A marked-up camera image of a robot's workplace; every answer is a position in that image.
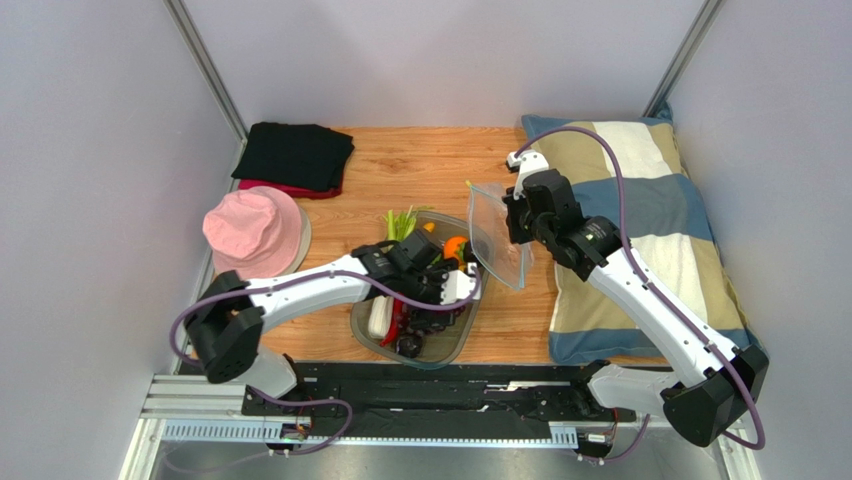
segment metal frame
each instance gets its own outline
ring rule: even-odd
[[[163,3],[169,9],[175,25],[183,36],[186,46],[189,47],[189,51],[195,58],[196,63],[198,63],[198,68],[201,69],[201,74],[207,81],[207,85],[210,86],[210,91],[216,98],[216,103],[222,109],[222,113],[225,115],[225,119],[228,120],[228,124],[234,131],[234,135],[245,142],[248,138],[245,123],[240,118],[240,114],[234,106],[231,96],[228,95],[225,83],[222,82],[222,77],[219,76],[216,66],[213,65],[213,60],[210,58],[207,47],[204,46],[204,42],[201,40],[201,35],[195,27],[195,23],[193,23],[186,5],[184,5],[183,0],[163,0]]]
[[[672,58],[672,62],[666,69],[665,75],[660,80],[660,84],[654,91],[651,101],[645,107],[644,116],[653,117],[662,108],[666,100],[668,100],[669,93],[671,93],[677,81],[680,80],[683,71],[689,65],[689,61],[692,60],[692,56],[695,55],[698,46],[701,44],[701,41],[704,39],[704,36],[710,29],[710,25],[713,24],[713,20],[716,19],[716,15],[724,3],[725,0],[705,0],[701,9],[698,11],[698,15],[696,15],[695,20],[689,27],[686,37],[684,37],[683,42],[678,47],[677,53]]]
[[[234,164],[239,161],[245,148],[247,130],[234,106],[201,36],[182,0],[163,0],[171,13],[178,30],[190,52],[198,63],[216,102],[225,115],[231,129],[241,141]],[[724,0],[706,0],[692,26],[668,66],[653,97],[645,109],[645,115],[653,115],[664,104],[718,14]],[[237,187],[231,182],[229,190]],[[202,265],[196,283],[196,297],[200,296],[213,276],[210,252]],[[186,346],[181,330],[179,344]],[[175,358],[172,371],[176,372],[179,361]],[[240,384],[211,385],[202,376],[156,375],[136,425],[128,448],[120,479],[148,480],[157,460],[160,442],[163,440],[184,441],[229,441],[265,443],[284,424],[293,424],[294,417],[246,417],[240,413],[244,386]],[[344,437],[339,442],[349,445],[408,445],[408,446],[460,446],[497,448],[570,448],[576,442],[576,426],[566,422],[550,422],[552,438],[537,441],[512,440],[446,440],[425,438],[353,438]],[[593,426],[584,423],[582,426]],[[664,419],[653,419],[651,427],[671,428]],[[736,433],[744,435],[742,428]],[[323,438],[312,438],[306,443],[316,443]],[[760,478],[753,453],[734,442],[719,438],[719,447],[725,468],[731,478]]]

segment gray wall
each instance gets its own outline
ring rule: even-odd
[[[852,4],[729,0],[671,102],[771,356],[765,478],[848,478]]]
[[[701,0],[187,0],[243,120],[642,113]]]
[[[2,476],[118,475],[237,143],[163,3],[0,2]]]

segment red chili pepper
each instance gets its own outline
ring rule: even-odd
[[[404,304],[401,301],[395,298],[393,299],[393,313],[391,313],[390,328],[388,328],[388,333],[385,335],[384,340],[379,343],[380,347],[384,347],[396,340],[396,337],[399,335],[399,324],[404,320],[404,313],[402,312],[403,305]]]

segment clear plastic lid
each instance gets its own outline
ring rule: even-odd
[[[509,239],[503,203],[505,189],[499,183],[470,186],[468,228],[473,253],[491,275],[506,285],[524,288],[527,271],[533,264],[530,244],[516,245]]]

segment cable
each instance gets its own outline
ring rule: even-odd
[[[354,412],[352,411],[352,405],[350,405],[349,402],[347,402],[345,400],[340,400],[340,399],[337,399],[337,398],[329,398],[327,400],[308,400],[306,402],[289,402],[287,400],[279,400],[275,397],[267,395],[267,394],[261,392],[260,390],[254,388],[254,387],[249,387],[249,388],[251,388],[251,390],[254,393],[256,393],[258,397],[266,400],[267,402],[269,402],[273,405],[278,405],[278,406],[281,406],[281,407],[292,408],[292,407],[320,407],[320,406],[323,406],[323,405],[340,405],[341,407],[346,409],[346,421],[343,422],[343,426],[340,427],[340,429],[338,429],[336,432],[334,432],[333,435],[331,435],[330,437],[326,438],[322,442],[320,442],[316,445],[313,445],[311,447],[301,449],[301,450],[293,450],[293,451],[289,452],[288,455],[291,455],[291,456],[292,455],[307,455],[309,453],[318,452],[318,451],[320,451],[324,448],[327,448],[335,440],[340,438],[346,432],[346,429],[349,428],[349,425],[352,424],[352,416],[354,415]]]
[[[322,442],[320,442],[316,445],[313,445],[313,446],[310,446],[310,447],[304,448],[304,449],[292,450],[292,451],[286,451],[286,452],[284,450],[272,450],[272,452],[274,452],[278,455],[297,456],[297,455],[307,455],[309,453],[318,452],[318,451],[320,451],[324,448],[329,447],[335,440],[340,438],[346,432],[346,430],[349,428],[349,425],[352,424],[352,417],[354,415],[354,412],[352,411],[352,405],[350,405],[349,402],[347,402],[345,400],[330,398],[330,399],[327,399],[327,400],[308,400],[306,402],[290,402],[290,401],[287,401],[287,400],[279,400],[277,398],[274,398],[270,395],[267,395],[266,393],[261,392],[260,390],[254,388],[254,387],[249,387],[249,389],[252,392],[254,392],[255,395],[264,399],[265,401],[272,403],[274,405],[281,406],[281,407],[286,407],[286,408],[301,407],[301,408],[304,408],[304,407],[320,407],[320,406],[324,406],[324,405],[340,405],[340,406],[342,406],[343,408],[346,409],[346,420],[343,422],[343,426],[340,427],[340,429],[338,429],[337,432],[335,432],[333,435],[331,435],[330,437],[326,438],[325,440],[323,440]],[[255,453],[255,454],[234,460],[233,462],[226,463],[224,465],[220,465],[218,467],[210,467],[210,468],[203,468],[203,469],[197,469],[197,470],[178,467],[178,466],[174,465],[169,460],[168,456],[163,456],[163,464],[166,467],[168,467],[169,469],[174,470],[175,472],[178,472],[178,473],[183,473],[183,474],[187,474],[187,475],[204,475],[204,474],[208,474],[208,473],[221,472],[223,470],[227,470],[229,468],[236,467],[237,465],[241,465],[243,463],[250,462],[252,460],[256,460],[256,459],[263,458],[263,457],[268,457],[269,455],[270,455],[270,451],[266,451],[266,452],[262,452],[262,453]]]
[[[612,428],[609,429],[609,433],[612,433],[612,438],[609,440],[610,443],[615,445],[615,434],[618,433],[618,409],[612,409]]]
[[[314,397],[308,395],[308,400],[313,400],[313,399],[314,399]],[[302,416],[302,413],[304,413],[304,411],[305,411],[305,407],[302,407],[296,413],[295,424],[296,424],[296,431],[298,431],[299,433],[301,433],[302,435],[307,437],[310,434],[311,430],[313,430],[313,428],[314,428],[314,418],[313,418],[313,415],[308,416],[309,423],[308,423],[308,429],[306,430],[305,427],[303,427],[301,424],[299,424],[299,417]]]
[[[737,390],[739,390],[740,395],[743,397],[743,401],[745,401],[746,407],[748,407],[748,412],[751,415],[752,420],[754,421],[754,429],[757,432],[757,442],[749,442],[743,438],[740,438],[730,432],[722,432],[722,435],[730,438],[731,440],[739,443],[740,445],[751,448],[753,450],[761,450],[764,446],[766,446],[766,435],[763,430],[763,422],[760,420],[760,415],[757,413],[757,405],[754,404],[754,399],[751,398],[751,392],[749,392],[748,387],[746,387],[745,382],[743,381],[740,374],[734,369],[734,366],[731,365],[731,362],[725,357],[719,347],[716,346],[715,343],[711,342],[707,335],[704,335],[704,332],[701,331],[700,328],[695,326],[689,320],[689,317],[686,316],[677,306],[669,300],[668,297],[657,287],[653,282],[650,281],[647,275],[642,268],[639,267],[639,262],[636,261],[636,258],[633,256],[633,252],[630,249],[630,239],[627,237],[627,215],[626,215],[626,202],[624,195],[624,175],[621,173],[621,166],[618,164],[618,160],[615,158],[615,152],[612,151],[612,147],[597,133],[588,130],[582,127],[573,127],[570,125],[566,125],[563,127],[557,127],[552,130],[548,130],[544,133],[536,135],[535,137],[527,140],[521,148],[515,152],[515,158],[518,158],[524,150],[528,149],[533,143],[541,140],[542,138],[551,135],[557,132],[577,132],[587,135],[595,139],[601,147],[603,147],[604,151],[607,155],[609,155],[610,161],[612,161],[612,167],[615,170],[615,182],[618,186],[618,215],[619,215],[619,225],[618,228],[621,230],[619,233],[621,235],[621,246],[624,249],[624,254],[627,257],[627,261],[633,267],[633,270],[636,272],[636,275],[642,280],[642,282],[648,287],[648,289],[654,293],[654,295],[660,299],[661,302],[673,313],[675,316],[683,323],[695,336],[698,340],[701,341],[707,348],[716,356],[719,362],[725,367],[728,373],[731,375],[731,378],[734,380],[734,383],[737,385]]]
[[[237,298],[237,297],[243,297],[243,296],[249,296],[249,295],[260,295],[260,294],[266,294],[266,293],[273,293],[273,292],[277,292],[279,290],[283,290],[283,289],[288,288],[288,287],[292,287],[294,285],[299,285],[301,283],[310,282],[312,280],[317,280],[317,279],[320,279],[320,278],[328,278],[328,277],[334,278],[335,275],[339,275],[341,277],[352,277],[352,278],[357,278],[358,280],[363,280],[363,281],[369,283],[370,285],[376,287],[377,289],[379,289],[385,295],[391,296],[391,297],[393,297],[393,298],[395,298],[395,299],[397,299],[401,302],[407,303],[407,304],[411,305],[412,307],[417,307],[417,308],[420,308],[420,309],[423,309],[423,310],[432,310],[432,311],[436,311],[436,312],[452,311],[452,310],[455,310],[457,308],[464,307],[468,303],[472,302],[473,297],[476,296],[476,293],[479,291],[479,287],[482,284],[482,277],[479,275],[479,269],[478,268],[476,268],[473,265],[471,265],[471,267],[473,268],[473,274],[474,274],[474,280],[475,280],[473,290],[471,290],[470,294],[467,297],[459,300],[458,302],[454,302],[454,303],[451,303],[451,304],[448,304],[448,305],[435,305],[435,304],[431,304],[431,303],[418,302],[417,300],[413,300],[413,299],[408,298],[408,297],[406,297],[402,294],[394,292],[390,288],[382,285],[378,281],[373,280],[372,278],[370,278],[366,275],[362,275],[360,273],[355,273],[355,272],[349,272],[349,271],[346,271],[346,270],[325,270],[325,271],[322,271],[322,272],[310,273],[308,275],[304,275],[302,277],[294,278],[294,279],[288,280],[286,282],[281,282],[281,283],[279,283],[275,286],[272,286],[272,287],[247,288],[247,289],[243,289],[243,290],[235,290],[233,292],[220,293],[218,295],[213,295],[212,297],[208,297],[208,298],[199,300],[195,304],[187,307],[184,311],[182,311],[180,313],[180,315],[177,316],[175,321],[172,323],[171,329],[169,329],[169,346],[172,348],[172,352],[174,352],[174,354],[177,355],[178,358],[180,358],[182,362],[185,362],[185,363],[192,365],[194,367],[201,367],[201,362],[199,362],[198,360],[195,360],[195,359],[191,358],[189,355],[183,353],[183,351],[181,351],[180,347],[178,347],[178,344],[177,344],[177,330],[178,330],[178,327],[180,327],[181,322],[183,322],[183,320],[185,318],[189,317],[190,315],[195,313],[197,310],[206,307],[207,305],[211,305],[211,304],[220,302],[222,300],[228,300],[228,299],[231,299],[231,298]]]
[[[642,420],[642,426],[639,428],[639,433],[636,434],[636,438],[633,439],[633,442],[630,444],[627,449],[614,457],[607,458],[599,458],[599,457],[590,457],[587,455],[577,454],[578,460],[589,459],[590,463],[597,463],[598,465],[604,465],[607,463],[615,463],[620,462],[627,458],[637,447],[639,447],[639,442],[642,440],[642,437],[645,436],[645,431],[648,430],[648,423],[651,421],[651,415],[645,415],[645,420]],[[612,445],[615,446],[615,436],[612,437]]]
[[[267,450],[267,451],[261,452],[261,453],[254,453],[252,455],[234,460],[233,462],[226,463],[224,465],[219,465],[218,467],[200,468],[200,469],[194,470],[194,469],[190,469],[190,468],[183,468],[183,467],[176,466],[175,464],[173,464],[171,462],[171,460],[169,460],[168,455],[166,455],[166,456],[163,456],[163,464],[166,467],[168,467],[169,470],[173,470],[173,471],[178,472],[178,473],[183,473],[185,475],[206,475],[208,473],[218,473],[218,472],[221,472],[223,470],[227,470],[229,468],[236,467],[237,465],[241,465],[243,463],[250,462],[252,460],[257,460],[257,459],[263,458],[263,457],[268,457],[268,456],[269,456],[269,451]]]

